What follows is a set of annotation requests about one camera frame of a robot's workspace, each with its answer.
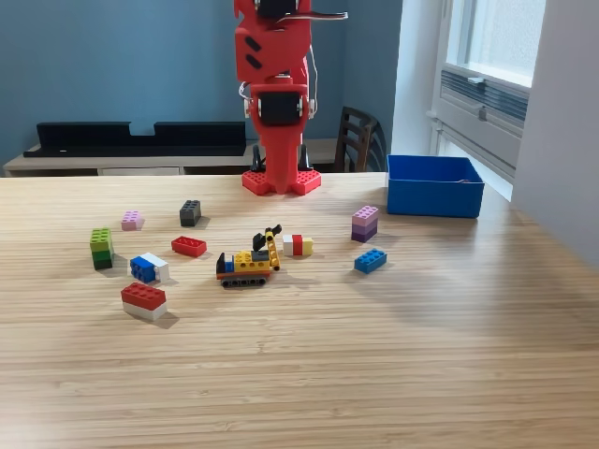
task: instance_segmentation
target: red and white lego stack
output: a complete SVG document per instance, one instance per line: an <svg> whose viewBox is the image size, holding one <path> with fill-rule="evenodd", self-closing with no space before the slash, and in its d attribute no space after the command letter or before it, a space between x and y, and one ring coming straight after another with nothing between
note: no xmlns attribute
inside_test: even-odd
<svg viewBox="0 0 599 449"><path fill-rule="evenodd" d="M162 290L132 283L121 292L123 310L144 320L156 321L167 312L167 295Z"/></svg>

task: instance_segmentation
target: blue box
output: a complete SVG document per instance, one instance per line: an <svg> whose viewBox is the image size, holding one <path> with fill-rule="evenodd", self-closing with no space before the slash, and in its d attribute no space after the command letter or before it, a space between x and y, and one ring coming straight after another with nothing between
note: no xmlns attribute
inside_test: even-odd
<svg viewBox="0 0 599 449"><path fill-rule="evenodd" d="M387 254L380 250L370 250L354 262L354 269L370 274L387 263Z"/></svg>
<svg viewBox="0 0 599 449"><path fill-rule="evenodd" d="M387 212L476 218L485 183L466 157L387 157Z"/></svg>

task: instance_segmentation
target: blue lego brick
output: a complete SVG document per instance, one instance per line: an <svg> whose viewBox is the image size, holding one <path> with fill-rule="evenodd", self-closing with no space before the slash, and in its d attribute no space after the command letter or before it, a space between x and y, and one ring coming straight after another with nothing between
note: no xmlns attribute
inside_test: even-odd
<svg viewBox="0 0 599 449"><path fill-rule="evenodd" d="M131 260L131 274L135 279L143 283L150 283L156 280L154 265L143 257L136 257Z"/></svg>
<svg viewBox="0 0 599 449"><path fill-rule="evenodd" d="M387 254L379 250L371 250L361 255L354 263L354 269L370 274L387 262Z"/></svg>

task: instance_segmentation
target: white lego brick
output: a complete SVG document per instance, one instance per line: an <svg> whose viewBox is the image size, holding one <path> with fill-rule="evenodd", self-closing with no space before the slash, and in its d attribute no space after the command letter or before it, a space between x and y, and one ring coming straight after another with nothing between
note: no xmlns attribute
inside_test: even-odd
<svg viewBox="0 0 599 449"><path fill-rule="evenodd" d="M283 255L293 256L293 237L283 236Z"/></svg>
<svg viewBox="0 0 599 449"><path fill-rule="evenodd" d="M160 282L165 282L170 279L170 273L168 272L168 263L162 260L160 257L156 257L152 253L146 253L140 256L142 259L147 260L154 266L154 272L156 273L156 279Z"/></svg>
<svg viewBox="0 0 599 449"><path fill-rule="evenodd" d="M153 311L148 311L147 309L143 309L138 306L134 306L133 304L128 304L126 302L123 303L123 310L131 315L138 316L139 318L143 318L148 321L156 321L162 315L164 315L168 311L167 303L165 302L160 307Z"/></svg>

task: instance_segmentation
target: wall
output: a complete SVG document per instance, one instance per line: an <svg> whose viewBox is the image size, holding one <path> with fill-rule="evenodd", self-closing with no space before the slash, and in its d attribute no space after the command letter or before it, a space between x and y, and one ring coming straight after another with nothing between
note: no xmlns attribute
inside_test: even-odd
<svg viewBox="0 0 599 449"><path fill-rule="evenodd" d="M599 267L597 17L599 2L547 1L513 201Z"/></svg>
<svg viewBox="0 0 599 449"><path fill-rule="evenodd" d="M393 148L395 154L429 154L437 50L443 2L403 0L397 64Z"/></svg>
<svg viewBox="0 0 599 449"><path fill-rule="evenodd" d="M314 0L325 12L345 0ZM0 166L46 121L243 120L232 0L19 0L0 14ZM345 23L314 25L320 111L307 138L334 138ZM254 132L249 130L250 137Z"/></svg>
<svg viewBox="0 0 599 449"><path fill-rule="evenodd" d="M348 0L344 105L371 113L393 139L402 0Z"/></svg>

